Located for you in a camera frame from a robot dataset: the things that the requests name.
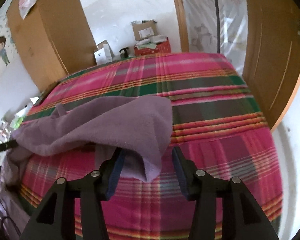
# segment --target bed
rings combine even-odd
[[[187,239],[194,202],[179,189],[171,149],[212,176],[240,177],[278,230],[282,184],[267,122],[247,85],[220,54],[156,54],[96,66],[64,78],[24,123],[48,116],[56,103],[67,111],[104,96],[156,95],[171,100],[173,133],[162,171],[151,183],[120,178],[115,195],[102,202],[111,239]],[[95,169],[95,153],[82,147],[51,157],[33,155],[18,198],[31,215],[53,182],[82,178]],[[80,202],[75,227],[82,239]],[[216,239],[221,238],[222,205],[217,203]]]

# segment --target blue gripper pad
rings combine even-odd
[[[107,200],[109,200],[114,195],[115,190],[117,188],[120,174],[121,174],[123,164],[124,164],[125,151],[126,150],[124,150],[124,149],[121,150],[121,152],[114,164],[114,168],[109,176],[108,191],[106,192]]]
[[[185,171],[182,167],[181,160],[180,160],[180,157],[184,158],[184,156],[182,153],[181,153],[182,156],[180,156],[180,153],[178,154],[178,151],[181,151],[180,148],[179,149],[178,148],[174,147],[172,149],[172,163],[173,163],[174,169],[176,171],[176,175],[178,178],[181,192],[185,196],[185,198],[187,200],[189,200],[190,195],[189,195],[189,191],[188,191],[188,181],[187,181],[186,174],[185,174]]]

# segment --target red box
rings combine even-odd
[[[138,49],[136,46],[134,46],[133,48],[136,56],[149,55],[155,53],[171,53],[171,47],[168,38],[166,41],[157,44],[157,47],[155,49],[149,49],[149,48]]]

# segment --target plastic bag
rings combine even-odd
[[[19,11],[21,18],[24,20],[30,11],[30,9],[35,5],[37,0],[19,0]]]

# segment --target purple cloth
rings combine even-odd
[[[19,146],[7,155],[7,185],[21,179],[29,157],[50,156],[96,143],[96,168],[116,147],[127,149],[122,177],[151,182],[161,171],[161,156],[170,143],[172,108],[169,99],[143,96],[101,97],[66,113],[56,105],[51,116],[21,126],[13,133]]]

